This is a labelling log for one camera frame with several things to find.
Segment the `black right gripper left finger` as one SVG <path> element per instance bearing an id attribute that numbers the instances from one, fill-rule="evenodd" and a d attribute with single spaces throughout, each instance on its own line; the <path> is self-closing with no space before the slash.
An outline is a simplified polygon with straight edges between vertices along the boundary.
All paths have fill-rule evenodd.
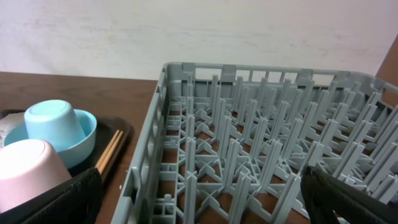
<path id="1" fill-rule="evenodd" d="M 103 181 L 91 167 L 70 180 L 1 214 L 1 223 L 94 223 Z"/>

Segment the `white napkin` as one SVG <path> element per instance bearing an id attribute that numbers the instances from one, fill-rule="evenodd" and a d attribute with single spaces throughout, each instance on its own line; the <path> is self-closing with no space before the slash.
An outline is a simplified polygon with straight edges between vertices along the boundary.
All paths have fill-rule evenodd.
<path id="1" fill-rule="evenodd" d="M 16 126 L 24 122 L 24 113 L 12 113 L 1 118 L 0 132 L 1 132 L 1 147 L 6 135 Z"/>

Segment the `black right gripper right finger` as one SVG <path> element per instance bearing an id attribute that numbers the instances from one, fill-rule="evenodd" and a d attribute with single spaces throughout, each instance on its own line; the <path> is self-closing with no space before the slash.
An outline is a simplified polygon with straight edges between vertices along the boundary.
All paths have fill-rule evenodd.
<path id="1" fill-rule="evenodd" d="M 300 184 L 311 223 L 397 223 L 397 209 L 356 190 L 314 166 L 305 166 Z"/>

